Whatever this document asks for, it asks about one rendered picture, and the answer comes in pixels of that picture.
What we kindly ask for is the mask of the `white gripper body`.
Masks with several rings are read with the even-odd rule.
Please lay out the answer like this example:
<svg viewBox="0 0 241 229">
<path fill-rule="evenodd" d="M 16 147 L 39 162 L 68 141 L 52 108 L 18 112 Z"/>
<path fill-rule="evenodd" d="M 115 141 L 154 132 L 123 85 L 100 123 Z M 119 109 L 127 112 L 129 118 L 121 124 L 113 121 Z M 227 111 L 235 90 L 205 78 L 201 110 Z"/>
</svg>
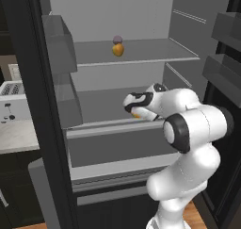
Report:
<svg viewBox="0 0 241 229">
<path fill-rule="evenodd" d="M 138 119 L 143 119 L 147 121 L 155 121 L 156 119 L 159 118 L 159 115 L 150 111 L 144 106 L 133 106 L 133 105 L 128 105 L 125 106 L 124 109 L 130 113 L 133 117 L 138 118 Z"/>
</svg>

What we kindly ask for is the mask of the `grey glass fridge shelf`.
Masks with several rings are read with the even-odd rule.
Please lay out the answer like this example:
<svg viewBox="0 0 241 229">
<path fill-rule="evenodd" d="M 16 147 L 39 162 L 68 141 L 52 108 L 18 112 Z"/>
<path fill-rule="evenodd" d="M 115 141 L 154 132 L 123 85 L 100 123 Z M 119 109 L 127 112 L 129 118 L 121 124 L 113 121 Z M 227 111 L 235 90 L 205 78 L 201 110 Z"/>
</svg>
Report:
<svg viewBox="0 0 241 229">
<path fill-rule="evenodd" d="M 124 41 L 123 55 L 112 52 L 111 41 L 76 42 L 74 49 L 79 67 L 199 60 L 200 57 L 173 39 Z"/>
<path fill-rule="evenodd" d="M 82 109 L 83 124 L 67 131 L 68 139 L 109 135 L 141 130 L 161 129 L 161 120 L 148 122 L 133 118 L 122 105 L 125 96 L 141 92 L 145 87 L 91 90 L 78 93 Z"/>
</svg>

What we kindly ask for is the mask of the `grey fridge drawer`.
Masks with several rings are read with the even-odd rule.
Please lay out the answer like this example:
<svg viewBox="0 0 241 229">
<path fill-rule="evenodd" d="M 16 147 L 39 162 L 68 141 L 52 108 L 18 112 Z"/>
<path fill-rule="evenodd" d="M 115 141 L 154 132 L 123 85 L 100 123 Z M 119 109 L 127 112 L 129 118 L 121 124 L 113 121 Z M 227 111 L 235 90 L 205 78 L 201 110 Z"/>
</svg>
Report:
<svg viewBox="0 0 241 229">
<path fill-rule="evenodd" d="M 67 132 L 71 179 L 90 180 L 143 172 L 173 163 L 179 154 L 168 145 L 162 122 L 85 124 Z"/>
<path fill-rule="evenodd" d="M 126 171 L 72 180 L 77 205 L 98 204 L 147 193 L 147 179 L 166 166 Z"/>
</svg>

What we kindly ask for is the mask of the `orange fruit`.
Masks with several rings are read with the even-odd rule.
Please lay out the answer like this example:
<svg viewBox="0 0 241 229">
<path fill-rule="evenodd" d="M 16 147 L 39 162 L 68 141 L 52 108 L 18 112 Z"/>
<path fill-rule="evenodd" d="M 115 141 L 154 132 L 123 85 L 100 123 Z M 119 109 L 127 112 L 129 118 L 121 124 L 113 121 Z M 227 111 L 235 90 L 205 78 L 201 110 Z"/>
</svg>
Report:
<svg viewBox="0 0 241 229">
<path fill-rule="evenodd" d="M 124 46 L 121 43 L 117 43 L 112 47 L 112 52 L 116 57 L 121 57 L 124 53 Z"/>
</svg>

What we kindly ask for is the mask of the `black right fridge door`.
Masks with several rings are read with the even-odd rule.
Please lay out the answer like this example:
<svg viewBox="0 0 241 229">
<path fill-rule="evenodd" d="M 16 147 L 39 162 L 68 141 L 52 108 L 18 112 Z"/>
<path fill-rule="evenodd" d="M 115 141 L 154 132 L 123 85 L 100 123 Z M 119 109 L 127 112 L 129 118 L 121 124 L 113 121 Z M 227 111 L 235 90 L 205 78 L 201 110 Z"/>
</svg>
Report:
<svg viewBox="0 0 241 229">
<path fill-rule="evenodd" d="M 225 12 L 241 13 L 241 0 L 230 0 Z M 217 53 L 241 63 L 241 52 L 218 42 Z M 203 102 L 226 108 L 233 116 L 233 131 L 214 142 L 221 155 L 207 189 L 194 200 L 207 229 L 241 229 L 241 108 L 208 81 Z"/>
</svg>

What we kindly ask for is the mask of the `black fridge door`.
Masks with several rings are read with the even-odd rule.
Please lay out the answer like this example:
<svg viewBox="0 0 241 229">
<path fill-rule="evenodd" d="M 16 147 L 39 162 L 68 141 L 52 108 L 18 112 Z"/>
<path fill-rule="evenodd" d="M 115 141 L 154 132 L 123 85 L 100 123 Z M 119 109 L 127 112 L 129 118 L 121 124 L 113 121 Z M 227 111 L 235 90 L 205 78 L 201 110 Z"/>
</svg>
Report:
<svg viewBox="0 0 241 229">
<path fill-rule="evenodd" d="M 79 229 L 40 0 L 0 0 L 24 83 L 60 229 Z"/>
<path fill-rule="evenodd" d="M 230 0 L 225 12 L 241 13 L 241 0 Z M 241 63 L 241 52 L 218 42 L 217 53 Z M 241 108 L 208 81 L 203 102 L 226 108 L 233 116 L 233 131 L 214 142 L 221 155 L 207 189 L 194 200 L 207 229 L 241 229 Z"/>
</svg>

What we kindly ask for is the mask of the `grey open fridge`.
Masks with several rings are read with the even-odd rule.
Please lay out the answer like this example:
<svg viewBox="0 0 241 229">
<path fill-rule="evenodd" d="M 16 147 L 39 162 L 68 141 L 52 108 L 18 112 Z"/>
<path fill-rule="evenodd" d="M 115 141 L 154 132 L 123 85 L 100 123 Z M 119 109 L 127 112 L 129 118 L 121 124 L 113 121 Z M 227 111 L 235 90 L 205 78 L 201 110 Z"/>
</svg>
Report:
<svg viewBox="0 0 241 229">
<path fill-rule="evenodd" d="M 85 41 L 173 39 L 196 53 L 199 60 L 79 67 L 70 74 L 77 96 L 80 91 L 145 87 L 154 83 L 167 90 L 191 89 L 203 100 L 203 68 L 215 53 L 212 32 L 217 15 L 229 0 L 50 0 L 47 15 L 60 15 L 69 28 L 73 45 Z M 141 206 L 122 227 L 146 229 L 154 211 Z"/>
</svg>

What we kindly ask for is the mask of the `black left fridge door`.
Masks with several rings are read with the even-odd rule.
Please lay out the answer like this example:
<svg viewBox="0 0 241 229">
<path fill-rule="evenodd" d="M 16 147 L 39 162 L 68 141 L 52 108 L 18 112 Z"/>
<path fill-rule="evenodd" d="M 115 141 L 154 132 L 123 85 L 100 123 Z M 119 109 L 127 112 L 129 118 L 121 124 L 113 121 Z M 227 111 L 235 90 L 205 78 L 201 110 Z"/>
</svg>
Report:
<svg viewBox="0 0 241 229">
<path fill-rule="evenodd" d="M 60 229 L 79 229 L 40 0 L 0 0 L 24 83 Z"/>
</svg>

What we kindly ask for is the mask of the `dark grey door bin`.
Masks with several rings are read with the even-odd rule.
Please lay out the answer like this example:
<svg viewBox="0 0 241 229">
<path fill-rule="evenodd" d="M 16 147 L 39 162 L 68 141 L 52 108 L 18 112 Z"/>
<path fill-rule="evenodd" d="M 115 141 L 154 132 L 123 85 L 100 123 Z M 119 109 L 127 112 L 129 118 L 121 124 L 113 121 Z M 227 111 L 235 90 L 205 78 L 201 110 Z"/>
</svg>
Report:
<svg viewBox="0 0 241 229">
<path fill-rule="evenodd" d="M 214 24 L 212 38 L 241 52 L 241 13 L 219 13 Z"/>
<path fill-rule="evenodd" d="M 241 63 L 224 54 L 208 56 L 202 75 L 241 108 Z"/>
</svg>

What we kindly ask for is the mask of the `white toaster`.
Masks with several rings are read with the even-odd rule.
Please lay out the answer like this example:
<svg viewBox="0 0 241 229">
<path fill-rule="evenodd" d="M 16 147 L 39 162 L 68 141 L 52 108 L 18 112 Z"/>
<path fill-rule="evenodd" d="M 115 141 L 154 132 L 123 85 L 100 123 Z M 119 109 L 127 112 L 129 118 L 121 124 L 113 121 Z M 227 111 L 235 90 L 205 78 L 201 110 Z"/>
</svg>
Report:
<svg viewBox="0 0 241 229">
<path fill-rule="evenodd" d="M 31 113 L 21 80 L 0 86 L 0 123 L 30 120 Z"/>
</svg>

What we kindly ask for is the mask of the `dark base cupboards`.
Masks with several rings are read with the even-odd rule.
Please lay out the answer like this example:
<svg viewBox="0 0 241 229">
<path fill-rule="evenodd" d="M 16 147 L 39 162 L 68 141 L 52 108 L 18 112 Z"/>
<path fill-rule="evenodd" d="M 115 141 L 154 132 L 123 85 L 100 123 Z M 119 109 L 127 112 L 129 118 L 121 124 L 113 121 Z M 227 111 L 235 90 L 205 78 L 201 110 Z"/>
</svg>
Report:
<svg viewBox="0 0 241 229">
<path fill-rule="evenodd" d="M 0 200 L 13 228 L 44 222 L 40 204 L 31 181 L 28 165 L 41 158 L 40 151 L 0 155 Z"/>
</svg>

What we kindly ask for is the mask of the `white wall socket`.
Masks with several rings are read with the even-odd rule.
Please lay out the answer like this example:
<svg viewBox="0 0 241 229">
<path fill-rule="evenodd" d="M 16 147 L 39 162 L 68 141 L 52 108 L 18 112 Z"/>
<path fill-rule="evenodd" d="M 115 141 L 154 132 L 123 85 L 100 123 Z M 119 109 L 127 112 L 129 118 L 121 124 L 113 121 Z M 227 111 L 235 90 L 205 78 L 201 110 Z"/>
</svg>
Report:
<svg viewBox="0 0 241 229">
<path fill-rule="evenodd" d="M 9 64 L 8 69 L 13 81 L 21 80 L 21 73 L 17 64 Z"/>
</svg>

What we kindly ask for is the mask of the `dark wall cupboard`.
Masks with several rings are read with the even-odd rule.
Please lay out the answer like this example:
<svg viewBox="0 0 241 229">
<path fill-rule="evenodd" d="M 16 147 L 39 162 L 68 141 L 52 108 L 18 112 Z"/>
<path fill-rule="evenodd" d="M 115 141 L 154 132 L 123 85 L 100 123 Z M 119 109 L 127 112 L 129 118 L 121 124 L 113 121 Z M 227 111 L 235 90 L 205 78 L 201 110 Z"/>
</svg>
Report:
<svg viewBox="0 0 241 229">
<path fill-rule="evenodd" d="M 0 56 L 14 55 L 8 23 L 2 2 L 0 0 Z"/>
</svg>

